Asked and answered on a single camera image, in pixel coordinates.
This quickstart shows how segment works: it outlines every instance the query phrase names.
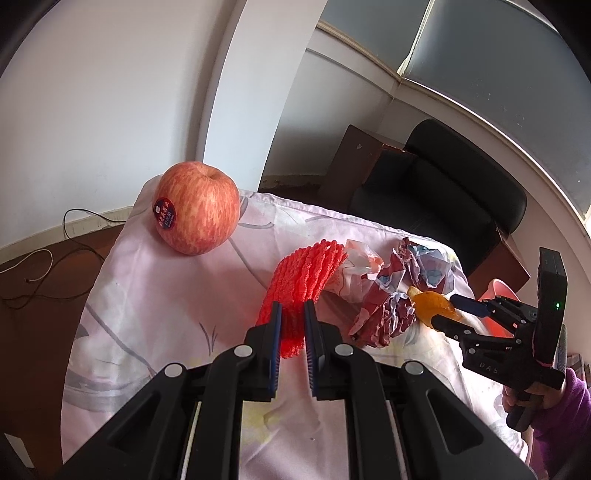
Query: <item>apple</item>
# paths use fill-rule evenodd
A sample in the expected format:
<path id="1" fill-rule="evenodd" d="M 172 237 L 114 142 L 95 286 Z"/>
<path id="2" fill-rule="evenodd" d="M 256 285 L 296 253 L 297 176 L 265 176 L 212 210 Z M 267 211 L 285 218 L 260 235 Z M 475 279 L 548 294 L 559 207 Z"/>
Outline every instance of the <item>apple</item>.
<path id="1" fill-rule="evenodd" d="M 240 217 L 240 195 L 225 173 L 186 161 L 162 175 L 152 213 L 166 243 L 183 254 L 200 255 L 232 235 Z"/>

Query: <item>purple sleeve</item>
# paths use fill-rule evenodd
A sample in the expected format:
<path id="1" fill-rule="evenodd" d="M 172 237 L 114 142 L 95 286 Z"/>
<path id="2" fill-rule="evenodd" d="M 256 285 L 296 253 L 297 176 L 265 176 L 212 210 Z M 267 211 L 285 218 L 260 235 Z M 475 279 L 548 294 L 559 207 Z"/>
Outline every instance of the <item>purple sleeve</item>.
<path id="1" fill-rule="evenodd" d="M 531 424 L 550 478 L 562 467 L 591 426 L 591 397 L 587 385 L 571 368 L 560 403 L 540 410 Z"/>

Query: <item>pink bedsheet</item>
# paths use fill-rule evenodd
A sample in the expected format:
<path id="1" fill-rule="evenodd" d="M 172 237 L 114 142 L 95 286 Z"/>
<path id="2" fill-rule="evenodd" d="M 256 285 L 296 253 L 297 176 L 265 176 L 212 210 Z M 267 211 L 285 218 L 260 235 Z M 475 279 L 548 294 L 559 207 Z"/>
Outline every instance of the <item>pink bedsheet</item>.
<path id="1" fill-rule="evenodd" d="M 80 319 L 66 375 L 61 415 L 64 460 L 164 365 L 192 368 L 242 343 L 256 322 L 279 261 L 326 238 L 367 243 L 382 258 L 407 233 L 270 194 L 242 192 L 239 226 L 212 252 L 186 257 L 158 236 L 151 213 L 158 177 L 148 181 L 107 257 Z M 454 293 L 472 296 L 451 249 L 430 239 L 454 262 Z M 357 311 L 323 293 L 320 320 L 343 337 Z M 482 330 L 475 317 L 467 320 Z M 501 386 L 463 369 L 455 342 L 420 322 L 389 347 L 367 350 L 400 366 L 423 362 L 520 457 L 527 446 L 505 425 Z M 341 402 L 310 395 L 306 356 L 282 360 L 277 398 L 248 403 L 243 413 L 241 479 L 348 478 L 345 413 Z"/>

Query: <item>black leather chair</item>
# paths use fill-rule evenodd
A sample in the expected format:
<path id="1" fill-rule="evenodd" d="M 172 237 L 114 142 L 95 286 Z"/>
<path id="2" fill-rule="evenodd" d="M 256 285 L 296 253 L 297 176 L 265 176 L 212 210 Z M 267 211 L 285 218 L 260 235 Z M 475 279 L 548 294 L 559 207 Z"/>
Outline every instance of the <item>black leather chair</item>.
<path id="1" fill-rule="evenodd" d="M 521 222 L 523 187 L 493 158 L 435 119 L 418 124 L 404 155 L 384 150 L 349 213 L 452 247 L 470 275 Z"/>

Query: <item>crumpled plastic wrapper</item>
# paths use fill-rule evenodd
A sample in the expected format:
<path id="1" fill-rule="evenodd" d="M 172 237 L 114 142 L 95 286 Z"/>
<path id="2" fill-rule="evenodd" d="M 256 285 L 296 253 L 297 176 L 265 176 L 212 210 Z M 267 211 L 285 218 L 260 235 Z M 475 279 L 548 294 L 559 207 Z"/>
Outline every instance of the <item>crumpled plastic wrapper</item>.
<path id="1" fill-rule="evenodd" d="M 402 239 L 397 254 L 410 277 L 409 284 L 441 295 L 453 291 L 452 264 L 446 254 L 411 242 L 408 237 Z"/>
<path id="2" fill-rule="evenodd" d="M 347 240 L 347 258 L 328 280 L 324 289 L 336 293 L 349 303 L 362 303 L 384 260 L 363 242 Z"/>
<path id="3" fill-rule="evenodd" d="M 346 249 L 347 261 L 337 269 L 325 290 L 349 303 L 361 304 L 349 331 L 353 340 L 382 348 L 417 320 L 412 301 L 406 292 L 399 291 L 403 280 L 421 291 L 442 295 L 453 291 L 453 271 L 447 255 L 408 237 L 392 250 L 386 266 L 382 266 L 384 262 L 378 254 L 361 242 L 347 240 Z"/>
<path id="4" fill-rule="evenodd" d="M 404 333 L 416 321 L 416 317 L 408 295 L 398 291 L 387 295 L 386 300 L 380 303 L 386 292 L 378 290 L 368 294 L 349 335 L 353 340 L 381 348 L 388 346 L 391 338 Z"/>

